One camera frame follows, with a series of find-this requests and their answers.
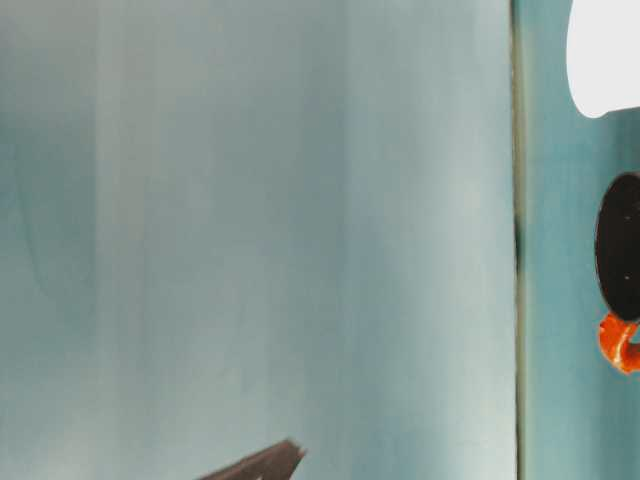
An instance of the black pointed object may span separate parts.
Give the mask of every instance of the black pointed object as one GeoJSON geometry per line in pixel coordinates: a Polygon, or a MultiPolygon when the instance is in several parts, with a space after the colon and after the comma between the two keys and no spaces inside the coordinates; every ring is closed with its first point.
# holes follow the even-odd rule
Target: black pointed object
{"type": "Polygon", "coordinates": [[[595,238],[600,291],[626,322],[640,320],[640,172],[623,173],[604,195],[595,238]]]}
{"type": "Polygon", "coordinates": [[[289,480],[305,454],[284,440],[199,480],[289,480]]]}

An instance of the teal background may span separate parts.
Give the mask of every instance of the teal background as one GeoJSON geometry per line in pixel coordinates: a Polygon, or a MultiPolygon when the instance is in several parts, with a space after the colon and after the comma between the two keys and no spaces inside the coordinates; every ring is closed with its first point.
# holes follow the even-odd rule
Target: teal background
{"type": "Polygon", "coordinates": [[[640,384],[601,357],[593,236],[609,182],[640,166],[637,111],[581,116],[569,93],[571,2],[515,2],[525,479],[637,477],[640,384]]]}
{"type": "Polygon", "coordinates": [[[1,2],[0,477],[513,479],[507,7],[1,2]]]}

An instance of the black circular object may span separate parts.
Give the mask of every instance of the black circular object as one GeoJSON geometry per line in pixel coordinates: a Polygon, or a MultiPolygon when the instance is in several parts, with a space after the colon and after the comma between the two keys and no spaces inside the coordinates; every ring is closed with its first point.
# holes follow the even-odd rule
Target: black circular object
{"type": "Polygon", "coordinates": [[[596,226],[600,291],[622,320],[640,320],[640,172],[617,177],[605,193],[596,226]]]}

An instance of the teal wall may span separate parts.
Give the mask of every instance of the teal wall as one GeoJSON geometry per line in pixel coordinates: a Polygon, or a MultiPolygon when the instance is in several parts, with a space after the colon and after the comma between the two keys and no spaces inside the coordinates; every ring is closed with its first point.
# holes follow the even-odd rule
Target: teal wall
{"type": "Polygon", "coordinates": [[[569,0],[516,1],[525,479],[640,473],[640,384],[597,345],[593,241],[609,182],[640,167],[637,111],[590,120],[569,93],[569,0]]]}
{"type": "Polygon", "coordinates": [[[504,2],[0,5],[0,477],[515,474],[504,2]]]}

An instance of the orange clip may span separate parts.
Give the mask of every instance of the orange clip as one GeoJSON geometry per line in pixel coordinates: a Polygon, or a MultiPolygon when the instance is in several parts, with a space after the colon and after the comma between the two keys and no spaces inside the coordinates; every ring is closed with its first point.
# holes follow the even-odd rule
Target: orange clip
{"type": "Polygon", "coordinates": [[[600,351],[617,370],[629,375],[640,371],[640,344],[631,343],[638,324],[627,323],[613,313],[600,322],[600,351]]]}

